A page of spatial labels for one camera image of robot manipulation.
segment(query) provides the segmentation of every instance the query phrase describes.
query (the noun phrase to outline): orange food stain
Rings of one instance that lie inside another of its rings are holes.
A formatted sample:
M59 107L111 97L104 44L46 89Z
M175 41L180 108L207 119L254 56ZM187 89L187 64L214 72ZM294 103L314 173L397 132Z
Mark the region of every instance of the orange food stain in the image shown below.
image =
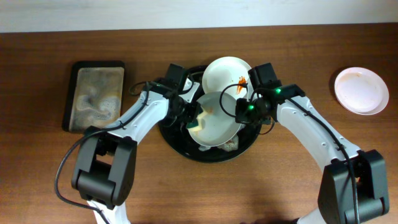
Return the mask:
M239 77L239 84L243 84L246 83L246 79L244 77ZM238 86L238 88L236 89L236 94L240 94L241 91L243 89L243 86Z

